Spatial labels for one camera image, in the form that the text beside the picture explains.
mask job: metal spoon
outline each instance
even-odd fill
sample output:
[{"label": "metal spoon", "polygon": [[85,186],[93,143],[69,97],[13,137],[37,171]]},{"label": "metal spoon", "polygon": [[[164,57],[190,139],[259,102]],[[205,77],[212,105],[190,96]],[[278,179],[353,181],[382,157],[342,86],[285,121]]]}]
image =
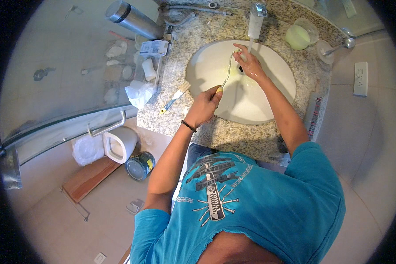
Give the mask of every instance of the metal spoon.
[{"label": "metal spoon", "polygon": [[224,85],[226,84],[226,82],[227,82],[227,79],[229,79],[229,76],[230,76],[230,66],[232,65],[232,56],[233,56],[233,53],[234,52],[232,52],[232,54],[230,55],[230,58],[229,58],[229,69],[227,70],[227,77],[226,77],[226,80],[223,82],[223,84],[222,84],[222,89],[223,89],[223,87],[224,87]]},{"label": "metal spoon", "polygon": [[340,48],[342,48],[342,47],[347,47],[348,49],[353,48],[353,47],[355,47],[355,44],[356,44],[356,43],[355,43],[355,39],[353,39],[353,38],[347,38],[347,39],[345,40],[345,42],[344,42],[342,45],[337,46],[337,47],[335,47],[334,49],[325,51],[325,52],[323,53],[323,56],[328,56],[328,55],[332,54],[333,52],[335,52],[336,50],[338,50],[338,49],[340,49]]}]

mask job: black paint can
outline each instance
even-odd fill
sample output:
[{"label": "black paint can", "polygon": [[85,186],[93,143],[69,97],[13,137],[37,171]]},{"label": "black paint can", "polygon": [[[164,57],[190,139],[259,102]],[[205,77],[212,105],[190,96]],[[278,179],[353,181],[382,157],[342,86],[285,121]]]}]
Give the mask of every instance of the black paint can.
[{"label": "black paint can", "polygon": [[136,180],[145,180],[154,167],[155,158],[148,151],[140,152],[125,163],[126,172]]}]

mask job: black bracelet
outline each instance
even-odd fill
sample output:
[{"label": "black bracelet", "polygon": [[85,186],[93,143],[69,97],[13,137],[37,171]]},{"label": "black bracelet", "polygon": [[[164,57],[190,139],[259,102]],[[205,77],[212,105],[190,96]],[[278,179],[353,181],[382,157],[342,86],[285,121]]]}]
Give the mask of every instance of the black bracelet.
[{"label": "black bracelet", "polygon": [[184,124],[185,126],[189,127],[190,130],[194,131],[194,133],[197,132],[196,129],[194,129],[193,127],[191,127],[188,123],[186,123],[185,121],[181,120],[180,123]]}]

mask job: toilet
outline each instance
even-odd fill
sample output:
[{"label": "toilet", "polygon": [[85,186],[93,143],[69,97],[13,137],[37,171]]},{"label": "toilet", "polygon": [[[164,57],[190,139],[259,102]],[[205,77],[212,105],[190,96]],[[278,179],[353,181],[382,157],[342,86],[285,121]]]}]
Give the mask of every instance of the toilet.
[{"label": "toilet", "polygon": [[121,126],[103,134],[104,154],[117,163],[125,163],[135,149],[138,136]]}]

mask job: white sink basin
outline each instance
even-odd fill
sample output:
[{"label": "white sink basin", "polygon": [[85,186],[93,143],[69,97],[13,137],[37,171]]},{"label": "white sink basin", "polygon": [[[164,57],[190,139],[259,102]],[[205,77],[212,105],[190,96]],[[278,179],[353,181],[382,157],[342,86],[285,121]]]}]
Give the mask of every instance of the white sink basin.
[{"label": "white sink basin", "polygon": [[[186,68],[186,80],[191,84],[193,97],[213,86],[222,85],[227,75],[229,57],[237,49],[233,43],[249,45],[244,40],[222,40],[205,45],[192,56]],[[258,43],[254,43],[251,53],[259,59],[264,72],[292,103],[296,84],[287,63],[274,50]],[[230,78],[224,86],[215,115],[251,125],[274,119],[264,92],[254,80],[239,71],[239,64],[234,58]]]}]

